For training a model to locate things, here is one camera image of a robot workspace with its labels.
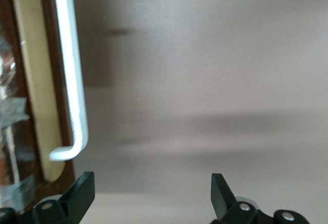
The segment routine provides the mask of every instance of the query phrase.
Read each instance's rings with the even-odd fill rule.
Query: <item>metal screw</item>
[[[249,205],[247,205],[246,203],[241,203],[240,205],[240,208],[244,211],[249,211],[251,210],[251,207]]]
[[[49,209],[51,207],[52,207],[52,203],[46,203],[46,204],[42,205],[41,209],[42,210],[47,210],[47,209]]]
[[[290,220],[290,221],[295,220],[295,217],[291,213],[283,212],[281,215],[285,220]]]

